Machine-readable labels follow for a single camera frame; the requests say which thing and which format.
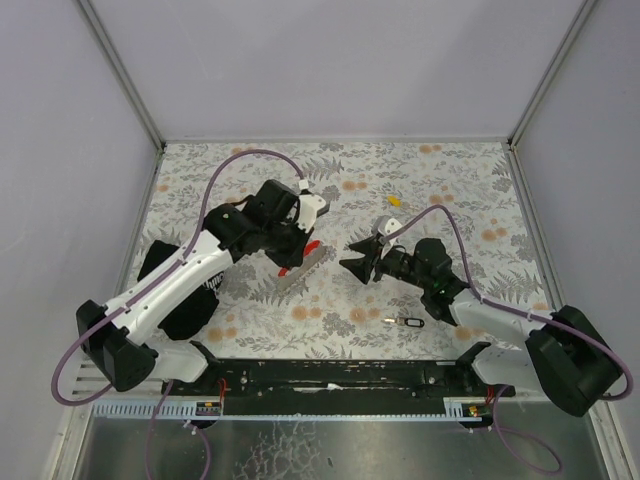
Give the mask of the red grey key organizer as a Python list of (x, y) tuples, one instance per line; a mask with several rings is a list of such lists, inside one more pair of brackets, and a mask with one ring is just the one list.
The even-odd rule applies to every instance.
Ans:
[(310, 242), (304, 249), (303, 262), (298, 267), (282, 268), (278, 273), (277, 292), (283, 293), (300, 278), (302, 278), (312, 267), (324, 258), (327, 247), (319, 240)]

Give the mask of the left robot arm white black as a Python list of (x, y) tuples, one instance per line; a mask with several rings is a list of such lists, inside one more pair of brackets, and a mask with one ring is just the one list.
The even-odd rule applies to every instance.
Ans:
[(129, 391), (152, 375), (191, 383), (204, 373), (205, 354), (190, 340), (217, 308), (225, 271), (257, 252), (280, 268), (302, 266), (328, 205), (306, 182), (300, 188), (267, 180), (240, 204), (211, 209), (188, 243), (154, 242), (128, 291), (78, 308), (81, 349), (113, 389)]

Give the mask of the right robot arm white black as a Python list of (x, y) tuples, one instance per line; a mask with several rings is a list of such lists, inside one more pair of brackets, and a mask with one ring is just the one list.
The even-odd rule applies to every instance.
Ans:
[(565, 413), (581, 417), (624, 370), (591, 322), (577, 308), (535, 313), (481, 297), (452, 270), (443, 243), (420, 240), (413, 252), (385, 248), (380, 236), (351, 244), (357, 252), (340, 264), (367, 284), (389, 276), (421, 289), (420, 302), (435, 320), (477, 328), (505, 342), (473, 356), (471, 366), (489, 385), (538, 391)]

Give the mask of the black tag key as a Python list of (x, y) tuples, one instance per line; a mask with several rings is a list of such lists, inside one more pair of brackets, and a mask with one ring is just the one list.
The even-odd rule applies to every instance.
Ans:
[(384, 322), (391, 325), (417, 329), (421, 329), (425, 326), (425, 321), (423, 319), (412, 317), (385, 318)]

